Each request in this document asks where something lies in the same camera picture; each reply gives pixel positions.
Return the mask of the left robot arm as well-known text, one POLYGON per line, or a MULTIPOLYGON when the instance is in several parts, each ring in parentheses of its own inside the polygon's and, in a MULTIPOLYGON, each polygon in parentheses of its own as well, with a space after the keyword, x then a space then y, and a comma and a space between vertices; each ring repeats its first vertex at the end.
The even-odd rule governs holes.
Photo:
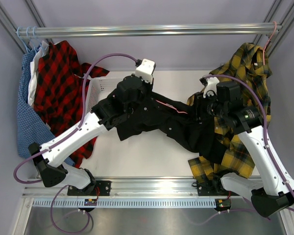
POLYGON ((92 173, 70 166, 64 160, 88 141, 128 120, 139 104, 150 97, 152 88, 153 75, 136 72, 125 77, 83 120, 40 145, 35 166, 44 186, 50 188, 63 183, 91 195, 96 188, 92 173))

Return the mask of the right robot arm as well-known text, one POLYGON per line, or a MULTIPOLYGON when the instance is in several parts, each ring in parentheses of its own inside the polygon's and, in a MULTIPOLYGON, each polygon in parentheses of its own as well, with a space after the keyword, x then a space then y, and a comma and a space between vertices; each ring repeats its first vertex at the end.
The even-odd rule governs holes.
POLYGON ((262 179, 262 183, 257 184, 224 171, 214 176, 212 189, 216 194, 226 191, 238 194, 249 200, 262 217, 294 204, 294 179, 282 165, 258 109, 244 105, 237 83, 208 83, 203 92, 195 93, 193 107, 198 120, 210 117, 225 120, 247 148, 262 179))

